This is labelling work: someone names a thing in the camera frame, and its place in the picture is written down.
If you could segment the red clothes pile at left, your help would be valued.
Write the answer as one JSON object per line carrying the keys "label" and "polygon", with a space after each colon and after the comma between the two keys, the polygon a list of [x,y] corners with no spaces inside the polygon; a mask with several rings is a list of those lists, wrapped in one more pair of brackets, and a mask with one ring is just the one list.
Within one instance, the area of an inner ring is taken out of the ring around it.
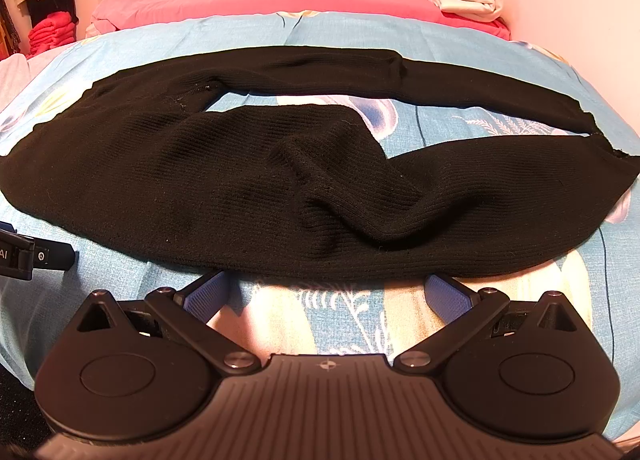
{"label": "red clothes pile at left", "polygon": [[36,56],[52,48],[76,41],[76,24],[68,12],[52,12],[28,34],[29,55]]}

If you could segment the red bed sheet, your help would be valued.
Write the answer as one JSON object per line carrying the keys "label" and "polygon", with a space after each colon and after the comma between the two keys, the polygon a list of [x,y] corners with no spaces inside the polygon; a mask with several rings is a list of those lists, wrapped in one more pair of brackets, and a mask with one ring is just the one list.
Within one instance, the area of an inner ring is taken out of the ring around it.
{"label": "red bed sheet", "polygon": [[103,0],[91,21],[100,33],[147,24],[167,24],[211,16],[269,15],[275,12],[354,12],[416,19],[448,27],[482,31],[509,41],[506,24],[489,24],[444,14],[429,0]]}

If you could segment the black knit pants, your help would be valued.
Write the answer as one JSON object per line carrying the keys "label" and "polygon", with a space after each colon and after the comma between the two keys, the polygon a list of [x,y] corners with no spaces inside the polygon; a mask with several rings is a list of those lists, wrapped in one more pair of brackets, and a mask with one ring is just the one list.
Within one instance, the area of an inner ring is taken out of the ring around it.
{"label": "black knit pants", "polygon": [[[552,136],[443,142],[388,158],[318,107],[228,93],[482,107]],[[14,208],[144,260],[318,280],[487,277],[572,250],[639,173],[576,100],[391,50],[256,47],[103,79],[1,160]]]}

